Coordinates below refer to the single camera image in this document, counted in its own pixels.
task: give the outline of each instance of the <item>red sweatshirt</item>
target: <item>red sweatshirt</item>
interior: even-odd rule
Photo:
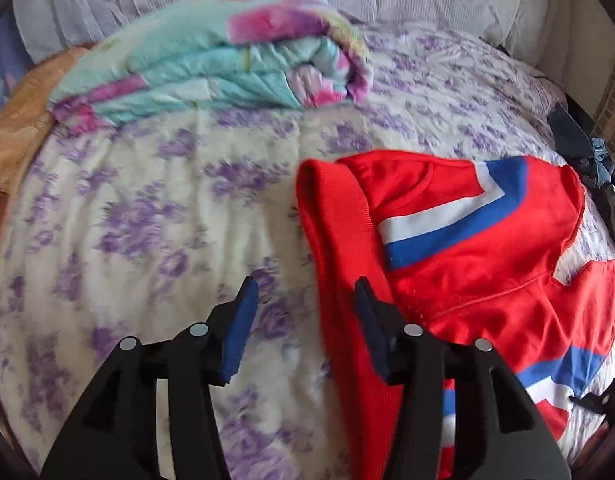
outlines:
[[[589,262],[569,286],[552,277],[585,208],[572,168],[382,151],[308,160],[296,186],[357,480],[382,476],[401,400],[374,372],[355,318],[360,276],[406,322],[447,341],[492,341],[555,438],[563,433],[568,396],[587,386],[615,336],[615,260]],[[451,474],[452,388],[441,477]]]

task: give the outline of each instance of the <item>white stripe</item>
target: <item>white stripe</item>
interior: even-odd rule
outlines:
[[[383,243],[398,242],[448,227],[504,196],[503,190],[490,176],[487,165],[484,162],[475,162],[474,165],[483,190],[479,196],[466,196],[411,215],[386,218],[379,224]]]
[[[534,404],[538,404],[541,400],[546,400],[555,408],[565,410],[566,412],[572,411],[572,402],[569,400],[569,397],[574,395],[574,391],[566,384],[555,383],[552,377],[546,377],[538,383],[529,385],[526,391]],[[457,416],[455,413],[443,417],[441,446],[454,446],[456,428]]]

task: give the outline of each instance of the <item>silver screw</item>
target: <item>silver screw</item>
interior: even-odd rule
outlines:
[[[205,323],[194,323],[190,326],[190,334],[194,337],[206,335],[207,332],[209,332],[209,326]]]
[[[423,328],[416,323],[408,323],[403,327],[403,332],[405,332],[408,336],[418,337],[423,334]]]
[[[121,350],[132,350],[136,348],[136,338],[135,337],[126,337],[120,342]]]
[[[474,341],[474,346],[481,352],[489,352],[492,349],[492,343],[484,337],[479,337],[476,341]]]

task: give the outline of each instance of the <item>rolled comforter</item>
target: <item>rolled comforter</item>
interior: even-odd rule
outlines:
[[[362,100],[367,46],[326,0],[185,0],[83,57],[50,98],[72,134],[185,108]]]

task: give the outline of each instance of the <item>floral bedsheet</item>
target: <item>floral bedsheet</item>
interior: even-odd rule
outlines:
[[[0,397],[40,468],[95,370],[125,335],[171,338],[251,274],[260,306],[239,374],[212,390],[234,480],[348,478],[298,220],[301,160],[376,148],[554,164],[545,116],[563,95],[476,38],[426,24],[364,28],[375,87],[362,107],[190,110],[79,138],[55,129],[22,186],[0,253]],[[556,277],[615,257],[588,200]],[[615,345],[591,389],[615,376]],[[166,389],[161,472],[173,476]],[[600,420],[573,411],[571,459]]]

